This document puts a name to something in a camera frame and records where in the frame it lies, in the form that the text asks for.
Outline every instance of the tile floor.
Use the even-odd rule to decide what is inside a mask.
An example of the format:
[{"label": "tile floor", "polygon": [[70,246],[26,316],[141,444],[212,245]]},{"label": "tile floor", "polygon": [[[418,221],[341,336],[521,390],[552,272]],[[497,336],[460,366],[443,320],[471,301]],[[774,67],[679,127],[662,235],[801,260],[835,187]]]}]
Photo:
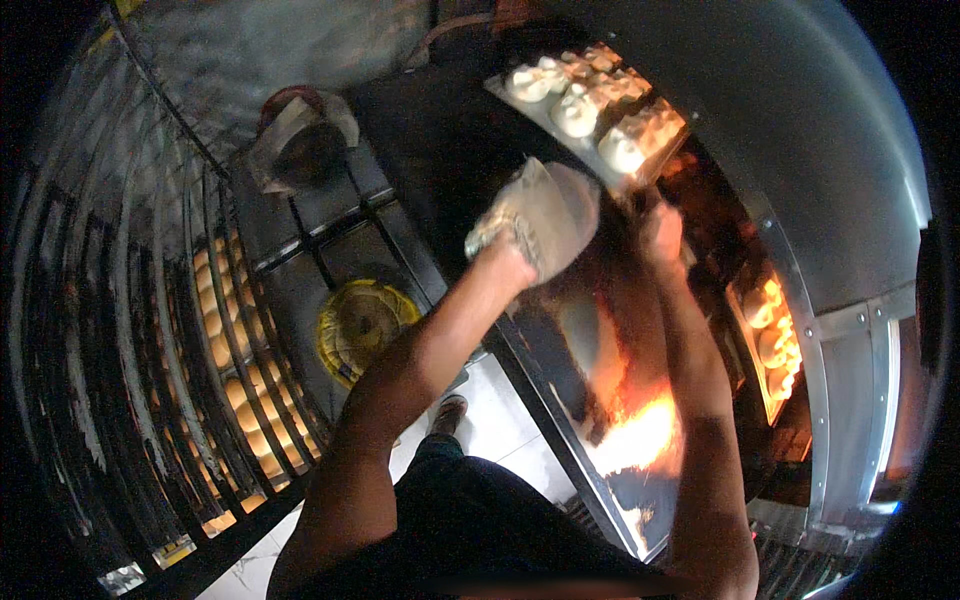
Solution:
[{"label": "tile floor", "polygon": [[[564,502],[576,493],[496,358],[488,355],[468,367],[467,371],[469,381],[455,390],[469,401],[467,418],[456,434],[466,454],[508,468],[551,502]],[[400,435],[400,445],[394,448],[390,459],[390,473],[394,482],[413,460],[417,444],[432,422],[436,408],[431,407]],[[276,556],[300,518],[300,506],[207,588],[200,598],[263,598]]]}]

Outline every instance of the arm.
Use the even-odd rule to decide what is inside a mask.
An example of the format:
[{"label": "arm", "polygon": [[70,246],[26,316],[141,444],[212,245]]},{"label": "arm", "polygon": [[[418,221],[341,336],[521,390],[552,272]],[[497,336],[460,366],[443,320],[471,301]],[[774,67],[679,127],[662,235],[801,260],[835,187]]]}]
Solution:
[{"label": "arm", "polygon": [[297,528],[276,560],[268,597],[396,530],[394,440],[446,390],[507,304],[537,276],[507,235],[482,250],[436,310],[353,387]]},{"label": "arm", "polygon": [[747,523],[730,383],[680,261],[683,224],[661,202],[640,232],[639,253],[658,284],[670,384],[685,433],[673,566],[694,598],[753,598],[759,567]]}]

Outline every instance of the person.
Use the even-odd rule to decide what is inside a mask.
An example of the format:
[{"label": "person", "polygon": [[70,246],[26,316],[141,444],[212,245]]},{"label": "person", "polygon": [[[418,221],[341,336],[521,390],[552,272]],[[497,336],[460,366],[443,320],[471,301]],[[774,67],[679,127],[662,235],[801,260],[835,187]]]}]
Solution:
[{"label": "person", "polygon": [[[464,573],[655,573],[513,473],[464,456],[452,437],[467,410],[459,396],[442,403],[396,486],[388,469],[394,440],[444,393],[508,304],[586,247],[598,198],[587,176],[535,158],[501,190],[468,237],[466,273],[350,392],[268,598],[436,597],[422,582]],[[681,216],[660,202],[637,229],[636,257],[659,286],[686,434],[670,574],[687,581],[688,597],[753,598],[758,567],[732,394],[686,284]]]}]

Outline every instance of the black shirt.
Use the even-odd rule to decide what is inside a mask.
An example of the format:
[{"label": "black shirt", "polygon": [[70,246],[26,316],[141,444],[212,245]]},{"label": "black shirt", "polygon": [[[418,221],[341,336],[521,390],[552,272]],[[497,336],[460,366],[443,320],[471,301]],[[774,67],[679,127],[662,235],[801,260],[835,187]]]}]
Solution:
[{"label": "black shirt", "polygon": [[395,486],[397,530],[290,598],[436,598],[418,584],[463,573],[657,573],[588,534],[525,481],[476,457],[431,459]]}]

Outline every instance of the oven mitt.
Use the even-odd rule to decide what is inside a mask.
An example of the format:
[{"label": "oven mitt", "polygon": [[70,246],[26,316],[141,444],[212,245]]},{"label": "oven mitt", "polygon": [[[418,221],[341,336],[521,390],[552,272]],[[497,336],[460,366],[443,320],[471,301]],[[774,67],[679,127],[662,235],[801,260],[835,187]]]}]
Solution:
[{"label": "oven mitt", "polygon": [[467,258],[511,228],[520,253],[537,270],[534,284],[544,283],[587,247],[599,213],[600,188],[593,180],[559,162],[544,165],[530,156],[467,236]]}]

